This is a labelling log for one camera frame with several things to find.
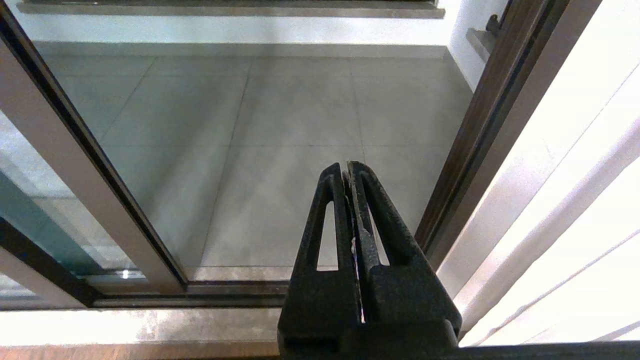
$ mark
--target tile grout line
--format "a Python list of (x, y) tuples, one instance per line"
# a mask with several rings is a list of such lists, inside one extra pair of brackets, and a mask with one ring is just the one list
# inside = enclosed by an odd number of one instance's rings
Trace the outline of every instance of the tile grout line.
[(222, 187), (222, 180), (225, 177), (225, 172), (227, 171), (227, 162), (229, 160), (229, 152), (231, 151), (231, 143), (233, 142), (234, 135), (236, 134), (236, 126), (238, 120), (240, 119), (240, 109), (242, 109), (242, 104), (244, 102), (244, 95), (246, 93), (246, 87), (249, 84), (249, 74), (251, 73), (251, 67), (253, 65), (253, 59), (251, 59), (249, 63), (249, 69), (246, 72), (246, 79), (244, 80), (244, 87), (242, 90), (242, 96), (240, 96), (240, 101), (238, 103), (238, 109), (236, 113), (236, 121), (234, 122), (234, 128), (231, 130), (231, 137), (229, 138), (229, 144), (227, 145), (227, 153), (225, 154), (225, 162), (222, 164), (222, 171), (220, 172), (220, 181), (218, 182), (218, 189), (216, 190), (216, 197), (213, 200), (213, 211), (211, 212), (211, 217), (209, 218), (209, 226), (207, 227), (207, 234), (204, 238), (204, 244), (202, 245), (202, 251), (200, 252), (200, 266), (202, 265), (202, 259), (204, 257), (204, 250), (207, 248), (207, 243), (209, 242), (209, 232), (211, 231), (211, 224), (213, 223), (213, 216), (216, 214), (216, 208), (218, 207), (218, 198), (220, 197), (220, 188)]
[(147, 67), (147, 69), (144, 71), (144, 73), (142, 74), (142, 76), (140, 76), (140, 80), (138, 81), (138, 83), (136, 84), (136, 86), (133, 88), (133, 90), (131, 91), (131, 94), (129, 94), (129, 96), (127, 97), (127, 100), (125, 100), (124, 104), (122, 105), (122, 107), (120, 108), (120, 110), (118, 110), (118, 113), (116, 114), (116, 116), (113, 117), (113, 120), (109, 123), (109, 126), (107, 127), (107, 129), (104, 132), (104, 135), (102, 135), (102, 137), (100, 138), (100, 140), (98, 141), (100, 147), (102, 147), (103, 145), (101, 144), (102, 141), (104, 140), (104, 138), (107, 136), (107, 133), (109, 132), (109, 130), (111, 130), (111, 127), (113, 127), (113, 124), (116, 122), (116, 120), (118, 120), (118, 117), (120, 117), (120, 114), (122, 114), (122, 112), (124, 111), (124, 108), (127, 107), (127, 105), (129, 104), (129, 102), (131, 102), (131, 98), (133, 97), (133, 93), (136, 92), (136, 90), (138, 89), (138, 87), (140, 87), (140, 84), (142, 84), (142, 81), (145, 79), (145, 76), (147, 76), (147, 73), (149, 72), (149, 69), (151, 69), (151, 66), (153, 66), (153, 64), (156, 62), (156, 60), (158, 59), (157, 56), (154, 56), (154, 59), (151, 60), (151, 63), (149, 63), (149, 66)]
[(358, 119), (358, 134), (360, 135), (360, 151), (362, 152), (362, 162), (367, 163), (367, 158), (364, 154), (364, 140), (362, 139), (362, 121), (360, 120), (360, 111), (358, 110), (358, 96), (356, 94), (355, 79), (353, 76), (353, 61), (349, 59), (349, 83), (351, 83), (351, 91), (353, 93), (353, 105), (356, 111), (356, 119)]

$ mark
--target tile floor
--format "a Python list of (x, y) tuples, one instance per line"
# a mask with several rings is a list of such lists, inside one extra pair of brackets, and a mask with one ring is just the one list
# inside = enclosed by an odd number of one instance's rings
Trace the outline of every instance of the tile floor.
[(414, 230), (472, 96), (443, 59), (45, 59), (185, 267), (291, 266), (336, 161), (370, 165)]

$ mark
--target wooden floor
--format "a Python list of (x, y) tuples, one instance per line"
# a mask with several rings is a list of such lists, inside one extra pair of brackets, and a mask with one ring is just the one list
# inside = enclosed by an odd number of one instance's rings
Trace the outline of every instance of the wooden floor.
[(80, 345), (0, 348), (2, 360), (151, 360), (151, 359), (219, 359), (233, 357), (278, 358), (275, 342)]

